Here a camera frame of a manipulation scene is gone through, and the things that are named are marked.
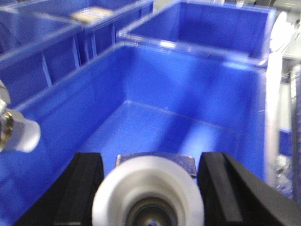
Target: bin floor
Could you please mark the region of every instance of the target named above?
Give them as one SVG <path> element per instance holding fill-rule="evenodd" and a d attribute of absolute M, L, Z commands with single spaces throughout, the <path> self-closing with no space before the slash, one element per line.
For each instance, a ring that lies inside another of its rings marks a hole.
<path fill-rule="evenodd" d="M 235 154 L 239 134 L 150 105 L 125 101 L 80 147 L 100 152 L 107 175 L 118 154 L 163 151 L 195 158 L 202 152 Z"/>

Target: small cardboard item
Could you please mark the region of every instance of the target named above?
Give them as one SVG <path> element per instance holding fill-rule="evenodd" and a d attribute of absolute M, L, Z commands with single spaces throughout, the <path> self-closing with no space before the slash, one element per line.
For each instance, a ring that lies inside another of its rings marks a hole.
<path fill-rule="evenodd" d="M 70 18 L 82 23 L 90 23 L 94 20 L 105 19 L 112 14 L 113 11 L 111 9 L 92 6 L 72 13 Z"/>

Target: blue storage bin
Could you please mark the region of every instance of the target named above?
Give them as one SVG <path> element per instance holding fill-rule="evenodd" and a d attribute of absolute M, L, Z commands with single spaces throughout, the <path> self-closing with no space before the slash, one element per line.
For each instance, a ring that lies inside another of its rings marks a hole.
<path fill-rule="evenodd" d="M 0 80 L 12 104 L 79 68 L 79 23 L 0 10 Z"/>
<path fill-rule="evenodd" d="M 17 0 L 0 0 L 0 6 L 1 5 L 6 5 L 6 4 L 12 4 L 12 3 L 17 3 Z"/>
<path fill-rule="evenodd" d="M 81 62 L 87 62 L 115 44 L 116 32 L 153 10 L 153 0 L 31 0 L 11 5 L 19 11 L 38 12 L 64 18 L 83 8 L 97 6 L 114 10 L 111 16 L 83 24 L 78 35 Z"/>
<path fill-rule="evenodd" d="M 271 8 L 176 1 L 119 31 L 117 40 L 134 40 L 188 52 L 205 50 L 263 65 L 269 56 L 275 15 L 276 11 Z"/>
<path fill-rule="evenodd" d="M 41 127 L 31 153 L 1 153 L 0 216 L 12 223 L 76 151 L 118 154 L 228 152 L 260 178 L 265 71 L 119 43 L 17 110 Z"/>

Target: white plastic fitting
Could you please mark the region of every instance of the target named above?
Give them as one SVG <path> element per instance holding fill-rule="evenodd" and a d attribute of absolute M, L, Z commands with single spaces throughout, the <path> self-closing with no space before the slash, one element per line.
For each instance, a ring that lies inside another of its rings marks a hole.
<path fill-rule="evenodd" d="M 129 213 L 137 203 L 148 198 L 157 198 L 171 207 L 177 223 L 169 225 L 204 224 L 203 201 L 194 180 L 178 164 L 157 156 L 132 158 L 116 167 L 104 179 L 95 194 L 92 224 L 135 225 L 129 223 Z M 141 226 L 165 225 L 151 218 L 143 221 Z"/>
<path fill-rule="evenodd" d="M 14 110 L 9 110 L 13 118 L 12 134 L 4 146 L 5 151 L 31 152 L 39 143 L 40 126 L 32 120 L 28 120 L 23 115 Z M 1 118 L 1 124 L 5 125 L 4 118 Z"/>

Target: bin rim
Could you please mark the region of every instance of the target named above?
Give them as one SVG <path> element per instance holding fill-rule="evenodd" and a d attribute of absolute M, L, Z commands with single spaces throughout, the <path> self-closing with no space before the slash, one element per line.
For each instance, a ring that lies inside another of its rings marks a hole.
<path fill-rule="evenodd" d="M 38 103 L 41 102 L 41 101 L 43 102 L 44 97 L 49 97 L 51 95 L 55 95 L 57 93 L 56 90 L 60 89 L 60 87 L 62 88 L 65 85 L 66 82 L 68 82 L 72 79 L 72 77 L 82 74 L 82 73 L 79 73 L 79 72 L 82 72 L 82 71 L 87 71 L 88 72 L 91 69 L 91 67 L 93 67 L 94 65 L 98 65 L 99 61 L 101 59 L 103 59 L 107 55 L 111 54 L 112 52 L 115 52 L 115 51 L 117 51 L 121 48 L 124 48 L 124 47 L 147 48 L 147 49 L 150 49 L 152 51 L 157 51 L 157 52 L 165 52 L 165 53 L 168 53 L 168 54 L 174 53 L 174 54 L 186 55 L 186 56 L 197 57 L 197 58 L 204 58 L 204 59 L 208 59 L 208 60 L 212 60 L 212 61 L 221 62 L 218 58 L 208 57 L 207 55 L 197 54 L 197 55 L 194 56 L 194 55 L 191 55 L 191 54 L 186 53 L 186 52 L 177 52 L 177 51 L 173 51 L 173 50 L 166 49 L 166 48 L 143 45 L 141 43 L 136 43 L 136 42 L 132 42 L 132 41 L 121 41 L 121 42 L 118 42 L 117 44 L 107 48 L 104 52 L 99 54 L 97 57 L 93 58 L 88 63 L 84 64 L 79 69 L 70 72 L 69 74 L 67 74 L 66 76 L 61 78 L 57 83 L 55 83 L 50 88 L 48 88 L 46 90 L 42 90 L 41 92 L 39 92 L 38 94 L 36 94 L 32 98 L 22 102 L 21 104 L 16 106 L 15 109 L 17 111 L 20 111 L 20 112 L 24 113 L 24 115 L 26 116 L 26 111 L 27 111 L 28 107 L 30 107 L 31 105 L 38 105 Z M 253 71 L 253 72 L 259 74 L 259 76 L 262 79 L 264 79 L 266 77 L 266 70 L 264 68 L 256 67 L 254 65 L 246 65 L 242 62 L 235 62 L 231 59 L 226 59 L 225 61 L 221 62 L 221 64 L 225 64 L 227 66 L 233 66 L 233 67 L 239 68 L 240 70 Z"/>
<path fill-rule="evenodd" d="M 28 13 L 21 13 L 14 9 L 4 9 L 0 8 L 0 13 L 13 13 L 13 14 L 19 14 L 21 16 L 30 16 L 30 17 L 37 17 L 42 18 L 46 20 L 52 20 L 60 23 L 64 23 L 65 26 L 57 29 L 54 32 L 51 32 L 50 34 L 47 34 L 43 36 L 40 40 L 35 40 L 30 43 L 26 43 L 17 49 L 14 49 L 12 51 L 4 52 L 0 55 L 0 69 L 5 68 L 9 65 L 12 65 L 16 63 L 17 61 L 23 59 L 24 57 L 33 55 L 50 45 L 56 44 L 60 42 L 61 40 L 66 39 L 66 37 L 71 37 L 80 31 L 82 31 L 82 26 L 79 22 L 76 21 L 69 21 L 66 19 L 59 19 L 59 18 L 53 18 L 52 16 L 41 16 L 38 14 L 28 14 Z"/>
<path fill-rule="evenodd" d="M 43 2 L 47 0 L 30 0 L 30 1 L 25 1 L 22 2 L 22 6 L 30 6 L 39 2 Z M 73 20 L 71 18 L 67 18 L 65 16 L 58 16 L 58 15 L 53 15 L 53 14 L 48 14 L 48 13 L 43 13 L 43 12 L 38 12 L 38 11 L 24 11 L 19 8 L 20 3 L 13 3 L 5 6 L 5 9 L 7 10 L 15 10 L 17 12 L 22 12 L 22 13 L 30 13 L 30 14 L 35 14 L 35 15 L 40 15 L 40 16 L 50 16 L 51 18 L 54 19 L 61 19 L 61 20 L 67 20 L 67 21 L 74 21 L 76 23 L 80 23 L 81 26 L 83 27 L 84 31 L 90 32 L 90 31 L 95 31 L 99 28 L 105 27 L 108 24 L 114 22 L 115 20 L 121 18 L 124 15 L 128 15 L 134 11 L 137 10 L 137 8 L 142 8 L 147 5 L 153 4 L 154 0 L 138 0 L 134 3 L 127 4 L 123 7 L 118 8 L 117 10 L 114 11 L 113 15 L 108 16 L 105 19 L 96 19 L 90 23 L 81 23 L 79 21 Z"/>

